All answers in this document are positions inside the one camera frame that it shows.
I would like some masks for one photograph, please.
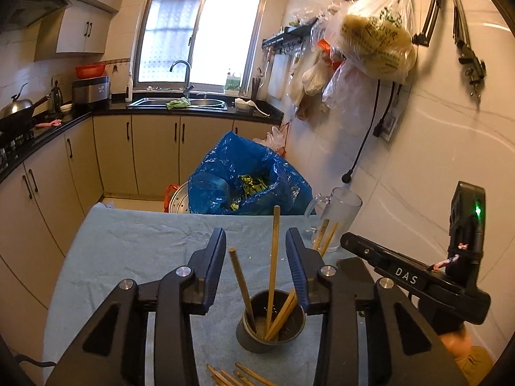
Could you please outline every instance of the blue tablecloth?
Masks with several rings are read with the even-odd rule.
[[[282,216],[276,287],[293,287],[284,247],[285,233],[308,228],[303,216]],[[68,252],[53,294],[44,337],[44,361],[59,361],[94,310],[123,278],[138,283],[160,280],[205,248],[213,228],[222,227],[227,247],[236,247],[250,294],[268,288],[272,216],[176,215],[106,208],[95,205]],[[350,253],[326,255],[335,264]],[[201,385],[212,384],[207,363],[229,372],[239,361],[278,385],[311,386],[317,363],[321,316],[306,317],[300,336],[267,354],[253,354],[236,341],[243,313],[238,283],[226,256],[215,303],[205,317],[192,317],[192,337]],[[149,318],[146,384],[154,384],[153,325]],[[364,331],[360,329],[361,343]],[[45,377],[51,369],[45,369]]]

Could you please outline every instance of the black countertop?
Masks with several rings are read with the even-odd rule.
[[[148,95],[140,94],[138,95],[138,99],[142,98],[143,96],[148,97]],[[283,113],[280,110],[276,109],[271,104],[268,104],[265,101],[258,100],[257,105],[262,111],[270,113],[270,117],[262,115],[259,112],[254,112],[253,115],[238,112],[238,110],[233,106],[234,97],[212,96],[212,98],[224,100],[227,104],[227,110],[220,110],[216,112],[187,109],[168,110],[166,108],[147,108],[137,106],[129,107],[129,103],[126,103],[125,101],[117,101],[116,99],[110,101],[105,107],[94,110],[93,112],[91,112],[87,108],[74,106],[69,112],[63,113],[61,115],[61,126],[34,129],[34,138],[25,141],[20,147],[18,147],[15,156],[9,156],[7,168],[0,171],[0,183],[3,180],[5,180],[7,176],[24,160],[26,160],[30,155],[32,155],[35,151],[37,151],[47,142],[51,141],[56,136],[62,134],[66,130],[70,129],[77,123],[80,123],[83,120],[86,120],[87,118],[92,117],[94,115],[192,115],[230,120],[245,120],[251,122],[269,123],[277,126],[281,124],[283,118]],[[37,115],[35,119],[38,123],[51,121],[51,119],[47,119],[45,117],[45,113]]]

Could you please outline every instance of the mug handle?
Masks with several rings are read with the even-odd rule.
[[[306,211],[304,212],[304,217],[309,217],[311,215],[311,212],[313,211],[313,209],[315,208],[315,206],[318,203],[325,203],[327,205],[328,202],[329,202],[329,196],[324,196],[323,194],[318,193],[306,207]]]

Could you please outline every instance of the frosted glass mug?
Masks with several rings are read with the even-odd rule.
[[[318,229],[322,226],[324,219],[329,219],[329,226],[325,232],[325,237],[329,236],[329,231],[335,222],[338,222],[338,229],[334,233],[333,238],[329,243],[329,248],[326,251],[326,253],[332,253],[338,249],[340,238],[351,227],[352,222],[361,209],[363,201],[353,191],[343,187],[335,187],[330,196],[317,194],[308,204],[306,212],[304,212],[304,217],[308,218],[315,206],[319,203],[325,203],[322,215],[320,216],[320,221],[316,224],[316,227],[312,227],[309,230],[313,232],[312,241],[314,241],[317,237]]]

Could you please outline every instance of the dark cup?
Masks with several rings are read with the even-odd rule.
[[[282,308],[282,305],[288,298],[288,293],[283,290],[275,290],[274,293],[274,310],[272,312],[272,322]],[[268,290],[264,290],[252,296],[250,299],[254,319],[256,320],[257,332],[251,328],[247,312],[243,312],[238,326],[236,327],[236,339],[239,344],[251,353],[267,353],[282,344],[293,341],[299,336],[304,324],[306,316],[302,308],[297,305],[288,317],[286,323],[279,331],[279,334],[273,341],[265,341],[263,339],[266,324],[266,308],[268,305]]]

